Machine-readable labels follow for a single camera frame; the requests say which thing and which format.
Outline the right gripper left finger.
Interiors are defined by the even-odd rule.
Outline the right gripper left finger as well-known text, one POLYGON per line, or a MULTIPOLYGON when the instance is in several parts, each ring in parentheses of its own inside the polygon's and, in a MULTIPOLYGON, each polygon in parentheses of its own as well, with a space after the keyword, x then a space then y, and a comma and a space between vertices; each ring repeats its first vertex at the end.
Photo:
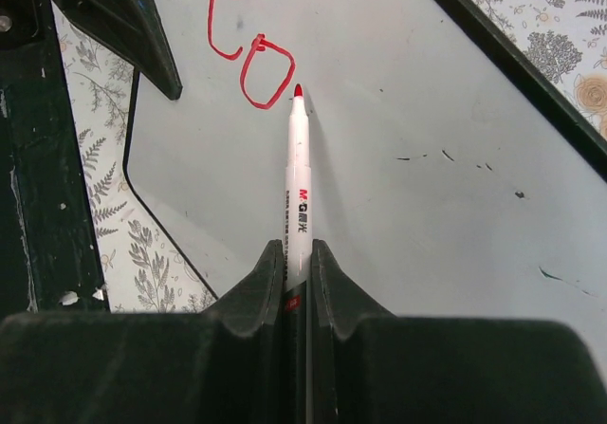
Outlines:
POLYGON ((275 423, 283 249, 200 313, 41 312, 1 324, 5 423, 275 423))

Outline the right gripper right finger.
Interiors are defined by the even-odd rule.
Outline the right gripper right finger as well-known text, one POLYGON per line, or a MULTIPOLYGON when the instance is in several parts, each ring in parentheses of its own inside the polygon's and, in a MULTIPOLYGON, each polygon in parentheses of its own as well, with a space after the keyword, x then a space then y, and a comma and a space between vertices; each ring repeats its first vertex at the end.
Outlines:
POLYGON ((606 388, 564 324, 397 316, 315 240, 317 423, 602 423, 606 388))

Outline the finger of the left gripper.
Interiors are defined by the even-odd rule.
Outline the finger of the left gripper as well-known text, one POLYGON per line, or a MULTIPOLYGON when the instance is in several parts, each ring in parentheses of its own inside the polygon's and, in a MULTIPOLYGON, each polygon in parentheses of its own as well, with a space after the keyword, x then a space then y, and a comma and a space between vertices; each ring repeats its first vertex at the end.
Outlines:
POLYGON ((120 56, 171 100, 183 85, 155 0, 53 0, 81 32, 120 56))

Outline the red white marker pen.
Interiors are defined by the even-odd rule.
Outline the red white marker pen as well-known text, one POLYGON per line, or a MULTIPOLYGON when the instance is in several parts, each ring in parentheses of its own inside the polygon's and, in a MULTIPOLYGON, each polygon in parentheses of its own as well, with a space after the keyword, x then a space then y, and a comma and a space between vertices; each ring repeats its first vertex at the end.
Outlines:
POLYGON ((307 285, 312 254, 312 177, 304 91, 294 89, 285 167, 284 325, 285 423, 305 423, 307 411, 307 285))

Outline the black base bar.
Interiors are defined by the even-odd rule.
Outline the black base bar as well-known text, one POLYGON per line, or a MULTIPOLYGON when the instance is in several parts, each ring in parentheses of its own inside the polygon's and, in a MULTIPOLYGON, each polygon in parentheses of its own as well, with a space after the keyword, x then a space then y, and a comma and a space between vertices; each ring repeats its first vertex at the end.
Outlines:
POLYGON ((109 308, 50 0, 1 0, 1 314, 109 308))

